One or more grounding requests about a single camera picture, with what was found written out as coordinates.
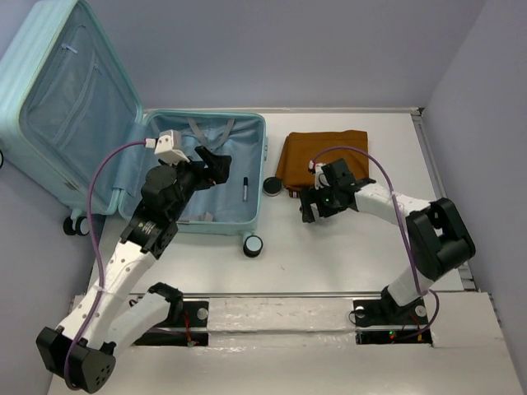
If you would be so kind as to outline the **light blue hard-shell suitcase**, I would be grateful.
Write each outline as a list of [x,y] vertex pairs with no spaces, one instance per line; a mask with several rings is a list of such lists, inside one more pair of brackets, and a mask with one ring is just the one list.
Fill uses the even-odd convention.
[[168,129],[181,132],[190,159],[198,146],[232,158],[227,182],[194,194],[179,230],[241,235],[245,255],[258,256],[264,246],[255,233],[268,145],[264,118],[146,113],[87,2],[38,1],[31,8],[1,60],[1,152],[68,207],[65,234],[86,235],[91,213],[132,216],[146,174],[158,162],[137,141]]

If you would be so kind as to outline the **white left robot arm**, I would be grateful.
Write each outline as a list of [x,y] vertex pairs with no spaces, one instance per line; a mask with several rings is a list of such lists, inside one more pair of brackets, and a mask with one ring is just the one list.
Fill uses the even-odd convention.
[[45,368],[73,391],[99,391],[117,356],[156,323],[172,325],[182,315],[183,295],[155,284],[127,313],[119,310],[138,280],[175,237],[177,222],[195,192],[224,184],[232,159],[198,146],[199,160],[176,149],[156,151],[159,165],[147,172],[141,201],[98,280],[56,328],[43,328],[36,345]]

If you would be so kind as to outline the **dark marker pen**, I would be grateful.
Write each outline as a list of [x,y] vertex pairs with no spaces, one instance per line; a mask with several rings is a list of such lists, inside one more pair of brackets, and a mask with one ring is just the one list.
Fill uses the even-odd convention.
[[248,192],[249,192],[249,178],[243,178],[243,191],[242,191],[242,202],[248,201]]

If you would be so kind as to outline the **round black tin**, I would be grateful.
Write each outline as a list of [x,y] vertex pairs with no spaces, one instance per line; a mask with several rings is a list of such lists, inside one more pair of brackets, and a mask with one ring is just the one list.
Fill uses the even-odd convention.
[[283,183],[277,177],[267,177],[263,182],[263,192],[270,196],[275,197],[283,190]]

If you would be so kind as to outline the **brown cloth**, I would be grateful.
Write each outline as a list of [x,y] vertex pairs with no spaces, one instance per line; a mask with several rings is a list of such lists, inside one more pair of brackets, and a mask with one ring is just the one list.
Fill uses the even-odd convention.
[[[303,188],[314,185],[314,175],[308,171],[309,162],[321,151],[336,146],[352,146],[368,152],[367,132],[291,132],[286,137],[275,176],[282,181],[291,198]],[[320,156],[315,163],[328,164],[338,159],[346,161],[356,179],[370,176],[368,158],[355,151],[330,151]]]

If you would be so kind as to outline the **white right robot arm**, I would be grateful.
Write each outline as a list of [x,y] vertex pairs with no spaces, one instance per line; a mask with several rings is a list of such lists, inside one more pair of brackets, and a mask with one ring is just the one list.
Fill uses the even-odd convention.
[[397,323],[445,274],[475,255],[472,237],[450,199],[408,197],[374,179],[356,179],[344,160],[310,162],[308,170],[315,183],[300,192],[303,222],[354,210],[399,228],[409,267],[381,291],[378,300],[362,309],[363,318]]

